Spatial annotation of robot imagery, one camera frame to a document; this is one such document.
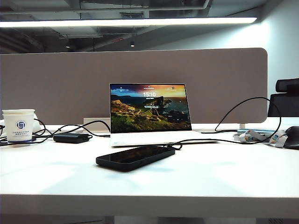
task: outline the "ceiling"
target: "ceiling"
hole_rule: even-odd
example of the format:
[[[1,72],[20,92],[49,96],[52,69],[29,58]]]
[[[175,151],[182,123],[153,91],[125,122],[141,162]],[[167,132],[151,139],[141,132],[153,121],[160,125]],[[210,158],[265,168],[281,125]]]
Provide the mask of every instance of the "ceiling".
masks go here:
[[[267,0],[2,0],[1,21],[258,16]],[[2,28],[0,53],[142,50],[228,25]]]

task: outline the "cup logo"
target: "cup logo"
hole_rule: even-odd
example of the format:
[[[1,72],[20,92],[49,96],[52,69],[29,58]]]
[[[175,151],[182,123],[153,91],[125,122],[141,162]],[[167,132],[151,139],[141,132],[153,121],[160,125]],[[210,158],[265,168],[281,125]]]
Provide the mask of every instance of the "cup logo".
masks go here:
[[[18,127],[19,129],[23,129],[23,128],[25,128],[25,126],[26,126],[26,122],[25,122],[25,121],[23,121],[23,120],[19,120],[19,121],[17,122],[17,127]]]

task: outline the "office chair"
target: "office chair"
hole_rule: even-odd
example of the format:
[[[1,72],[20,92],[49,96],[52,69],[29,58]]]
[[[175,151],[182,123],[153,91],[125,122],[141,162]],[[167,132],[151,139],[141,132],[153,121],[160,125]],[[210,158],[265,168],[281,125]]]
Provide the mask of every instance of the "office chair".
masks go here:
[[[282,117],[299,117],[299,78],[278,80],[276,92],[283,93],[271,95],[268,117],[279,117],[273,103]]]

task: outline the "charging cable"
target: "charging cable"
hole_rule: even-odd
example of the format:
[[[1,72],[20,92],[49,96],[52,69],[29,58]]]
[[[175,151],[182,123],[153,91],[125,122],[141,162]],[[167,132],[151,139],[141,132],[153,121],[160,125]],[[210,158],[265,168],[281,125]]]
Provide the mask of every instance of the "charging cable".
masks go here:
[[[234,106],[232,109],[230,109],[226,115],[222,118],[222,120],[219,122],[219,124],[217,125],[217,127],[215,128],[215,132],[202,132],[204,134],[206,133],[223,133],[223,132],[236,132],[237,130],[222,130],[222,131],[217,131],[217,128],[218,126],[224,121],[224,119],[236,108],[238,107],[239,105],[247,102],[247,101],[250,101],[250,100],[254,100],[254,99],[265,99],[265,100],[268,100],[269,102],[271,102],[275,108],[277,109],[277,112],[279,114],[279,124],[278,124],[278,127],[276,128],[276,130],[267,138],[264,138],[262,140],[259,140],[259,141],[255,141],[255,142],[239,142],[239,141],[230,141],[230,140],[223,140],[223,139],[186,139],[186,140],[182,140],[182,141],[177,141],[177,142],[173,142],[173,143],[168,143],[168,144],[165,144],[163,145],[164,147],[174,147],[175,145],[178,145],[179,147],[174,147],[176,148],[177,150],[180,150],[182,147],[183,147],[183,142],[188,142],[188,141],[198,141],[198,140],[202,140],[202,141],[224,141],[224,142],[231,142],[231,143],[236,143],[236,144],[243,144],[243,145],[253,145],[253,144],[258,144],[258,143],[264,143],[264,142],[267,142],[267,140],[270,140],[272,139],[272,137],[276,134],[276,132],[279,130],[280,128],[280,125],[281,125],[281,113],[278,109],[278,107],[271,101],[269,100],[268,98],[266,97],[253,97],[253,98],[249,98],[249,99],[246,99],[242,102],[240,102],[239,104],[237,104],[236,106]]]
[[[104,121],[102,121],[102,120],[94,120],[94,121],[91,121],[91,122],[86,123],[86,124],[84,124],[84,125],[64,125],[64,126],[61,126],[60,128],[58,128],[58,129],[57,129],[55,132],[53,132],[53,133],[52,133],[51,131],[49,131],[49,130],[46,128],[45,124],[44,124],[41,120],[39,120],[39,119],[34,119],[34,120],[37,120],[38,122],[40,122],[40,123],[42,124],[42,126],[43,126],[43,129],[41,129],[41,130],[39,130],[39,131],[37,131],[37,132],[32,133],[32,141],[31,141],[31,142],[25,142],[25,143],[8,143],[8,141],[7,141],[7,137],[2,137],[2,138],[0,138],[0,146],[11,146],[11,145],[21,145],[21,144],[39,144],[39,143],[43,143],[43,142],[45,142],[48,138],[52,138],[57,132],[61,132],[62,129],[63,129],[64,127],[67,127],[67,126],[76,126],[76,128],[74,128],[74,129],[72,129],[72,130],[70,130],[70,131],[67,131],[67,132],[63,132],[63,133],[70,133],[70,132],[74,132],[74,131],[76,131],[76,130],[78,130],[78,129],[80,129],[80,128],[83,128],[83,129],[85,129],[88,133],[90,133],[91,135],[94,135],[94,136],[97,136],[97,137],[104,137],[104,138],[110,137],[109,134],[104,134],[104,135],[94,134],[94,133],[92,133],[91,131],[89,131],[89,130],[85,127],[85,126],[87,126],[87,125],[90,125],[90,124],[93,124],[93,123],[96,123],[96,122],[100,122],[100,123],[103,123],[103,124],[107,127],[108,131],[110,132],[110,127],[108,126],[108,124],[107,124],[106,122],[104,122]],[[2,130],[3,130],[4,127],[5,127],[5,126],[0,126],[0,128],[1,128],[1,134],[2,134]],[[47,131],[48,133],[50,133],[50,135],[43,135],[46,131]],[[43,139],[42,141],[36,141],[36,139],[38,139],[38,138],[45,138],[45,139]]]

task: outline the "power adapter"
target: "power adapter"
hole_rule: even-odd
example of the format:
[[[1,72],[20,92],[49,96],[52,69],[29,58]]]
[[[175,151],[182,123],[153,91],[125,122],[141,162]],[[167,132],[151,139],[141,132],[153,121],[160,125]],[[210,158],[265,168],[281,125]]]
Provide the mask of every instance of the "power adapter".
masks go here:
[[[91,134],[81,133],[59,133],[53,136],[53,140],[63,143],[82,143],[89,141],[93,136]]]

